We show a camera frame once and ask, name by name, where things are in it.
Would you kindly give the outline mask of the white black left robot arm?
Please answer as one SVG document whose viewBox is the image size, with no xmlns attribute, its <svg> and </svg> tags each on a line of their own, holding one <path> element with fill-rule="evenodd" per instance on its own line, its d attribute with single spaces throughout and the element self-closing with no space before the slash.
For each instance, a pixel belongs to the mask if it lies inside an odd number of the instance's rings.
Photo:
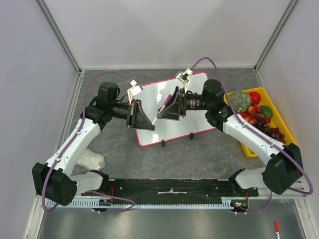
<svg viewBox="0 0 319 239">
<path fill-rule="evenodd" d="M 128 103 L 118 100 L 120 89 L 117 84 L 103 82 L 98 94 L 86 105 L 81 118 L 62 146 L 44 163 L 36 163 L 32 176 L 37 194 L 42 203 L 47 199 L 62 206 L 69 205 L 75 196 L 93 190 L 104 196 L 109 192 L 107 175 L 91 170 L 88 173 L 72 176 L 76 163 L 90 142 L 113 118 L 125 120 L 126 127 L 153 131 L 155 126 L 142 109 L 141 100 L 133 97 L 143 88 L 131 81 L 128 89 Z"/>
</svg>

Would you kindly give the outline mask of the purple capped whiteboard marker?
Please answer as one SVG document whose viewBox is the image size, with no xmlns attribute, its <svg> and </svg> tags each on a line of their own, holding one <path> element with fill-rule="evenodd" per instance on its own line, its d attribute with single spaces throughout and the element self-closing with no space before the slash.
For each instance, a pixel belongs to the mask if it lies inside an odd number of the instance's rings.
<svg viewBox="0 0 319 239">
<path fill-rule="evenodd" d="M 163 110 L 166 108 L 166 106 L 169 104 L 170 100 L 172 98 L 172 95 L 169 94 L 165 100 L 165 102 L 163 103 L 163 105 L 159 108 L 158 113 L 156 114 L 154 120 L 152 121 L 152 124 L 154 125 L 155 122 L 157 121 L 158 117 L 160 116 L 160 114 L 163 112 Z"/>
</svg>

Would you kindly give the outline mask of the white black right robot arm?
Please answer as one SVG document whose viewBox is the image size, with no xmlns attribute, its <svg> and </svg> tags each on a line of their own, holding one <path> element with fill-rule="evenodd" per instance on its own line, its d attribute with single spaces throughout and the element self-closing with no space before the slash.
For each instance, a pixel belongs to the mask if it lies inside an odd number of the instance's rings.
<svg viewBox="0 0 319 239">
<path fill-rule="evenodd" d="M 251 149 L 263 161 L 258 169 L 243 169 L 228 183 L 228 190 L 240 196 L 248 188 L 267 187 L 281 195 L 292 190 L 302 176 L 301 152 L 297 145 L 285 145 L 251 126 L 225 102 L 221 83 L 196 79 L 201 93 L 188 93 L 170 79 L 143 86 L 138 94 L 142 111 L 151 121 L 148 130 L 137 130 L 141 146 L 218 129 Z"/>
</svg>

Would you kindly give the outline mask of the pink framed whiteboard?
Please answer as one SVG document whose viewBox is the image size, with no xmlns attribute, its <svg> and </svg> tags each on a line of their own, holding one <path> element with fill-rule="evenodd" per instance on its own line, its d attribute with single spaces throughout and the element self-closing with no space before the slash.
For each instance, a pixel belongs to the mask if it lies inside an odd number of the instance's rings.
<svg viewBox="0 0 319 239">
<path fill-rule="evenodd" d="M 183 84 L 179 80 L 171 78 L 143 84 L 142 87 L 143 91 L 137 94 L 136 98 L 141 100 L 144 113 L 149 120 L 153 121 L 158 109 L 163 106 L 168 95 L 173 95 L 176 87 L 181 89 Z M 192 133 L 196 134 L 214 129 L 205 118 L 206 111 L 186 110 L 186 116 L 182 116 L 178 102 L 168 110 L 169 112 L 162 116 L 169 116 L 172 119 L 164 119 L 163 117 L 157 119 L 154 131 L 136 130 L 140 146 L 150 146 L 162 141 L 189 136 Z"/>
</svg>

